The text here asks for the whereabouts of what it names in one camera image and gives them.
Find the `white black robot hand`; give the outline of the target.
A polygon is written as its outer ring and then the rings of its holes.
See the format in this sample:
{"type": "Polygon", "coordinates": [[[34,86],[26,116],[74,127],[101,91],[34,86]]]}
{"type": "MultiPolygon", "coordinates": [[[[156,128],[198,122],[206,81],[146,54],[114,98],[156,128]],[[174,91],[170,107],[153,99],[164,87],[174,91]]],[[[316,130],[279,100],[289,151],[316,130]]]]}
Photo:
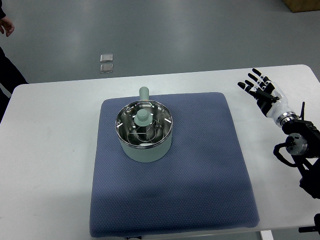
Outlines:
{"type": "Polygon", "coordinates": [[[248,77],[252,81],[245,80],[238,82],[237,85],[256,100],[257,106],[265,117],[273,119],[278,127],[298,118],[298,115],[289,107],[287,97],[275,82],[256,68],[248,73],[248,77]]]}

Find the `bystander hand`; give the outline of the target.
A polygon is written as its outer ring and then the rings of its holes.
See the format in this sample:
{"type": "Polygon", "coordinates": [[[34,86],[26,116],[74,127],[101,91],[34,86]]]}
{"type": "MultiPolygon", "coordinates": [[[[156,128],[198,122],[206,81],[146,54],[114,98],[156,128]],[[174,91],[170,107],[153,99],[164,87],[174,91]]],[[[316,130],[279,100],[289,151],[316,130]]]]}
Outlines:
{"type": "Polygon", "coordinates": [[[0,33],[5,35],[6,37],[9,37],[15,30],[15,26],[12,22],[12,20],[5,16],[0,19],[0,33]]]}

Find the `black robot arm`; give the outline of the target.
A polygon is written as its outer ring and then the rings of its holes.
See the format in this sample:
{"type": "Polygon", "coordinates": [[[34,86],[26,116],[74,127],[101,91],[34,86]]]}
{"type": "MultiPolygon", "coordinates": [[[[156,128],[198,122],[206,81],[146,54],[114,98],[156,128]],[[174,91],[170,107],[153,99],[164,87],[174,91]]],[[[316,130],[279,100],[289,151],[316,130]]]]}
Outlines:
{"type": "Polygon", "coordinates": [[[283,164],[297,168],[301,174],[299,186],[314,199],[320,198],[320,131],[304,119],[305,102],[301,113],[285,112],[276,124],[287,135],[285,142],[274,147],[273,154],[283,164]]]}

